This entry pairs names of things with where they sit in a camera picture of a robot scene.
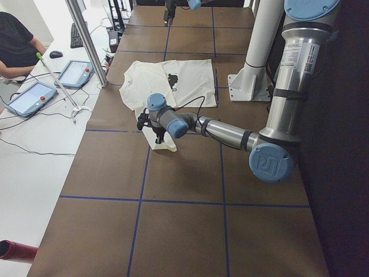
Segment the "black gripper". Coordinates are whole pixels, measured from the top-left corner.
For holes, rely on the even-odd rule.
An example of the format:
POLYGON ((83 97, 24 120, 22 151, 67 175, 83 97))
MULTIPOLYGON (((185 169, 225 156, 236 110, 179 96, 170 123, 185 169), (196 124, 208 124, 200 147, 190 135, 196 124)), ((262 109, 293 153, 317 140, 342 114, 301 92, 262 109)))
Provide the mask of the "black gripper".
POLYGON ((164 23, 172 23, 175 17, 176 0, 165 0, 164 23))
POLYGON ((153 127, 152 130, 156 134, 156 144, 164 142, 165 129, 163 127, 153 127))

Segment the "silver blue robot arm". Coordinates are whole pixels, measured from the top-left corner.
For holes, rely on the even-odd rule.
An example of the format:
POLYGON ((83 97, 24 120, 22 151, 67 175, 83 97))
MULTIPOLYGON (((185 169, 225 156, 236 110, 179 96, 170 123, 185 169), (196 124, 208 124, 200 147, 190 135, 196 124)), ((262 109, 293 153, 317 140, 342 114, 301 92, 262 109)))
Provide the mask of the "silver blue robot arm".
MULTIPOLYGON (((192 10, 197 10, 203 4, 209 3, 212 0, 188 0, 187 3, 189 8, 192 10)), ((165 11, 164 11, 164 25, 167 27, 172 24, 173 19, 175 18, 176 7, 178 6, 179 1, 177 0, 168 0, 165 1, 165 11)))
POLYGON ((137 127, 151 128, 156 142, 168 133, 180 138, 188 131, 213 138, 234 149, 249 152, 249 166, 261 181, 280 183, 293 173, 298 161, 299 117, 321 45, 333 32, 340 1, 261 1, 243 69, 229 76, 232 100, 266 99, 271 102, 266 126, 259 132, 244 130, 198 113, 178 114, 156 93, 138 117, 137 127), (279 22, 285 46, 272 95, 257 88, 258 77, 270 53, 279 22))

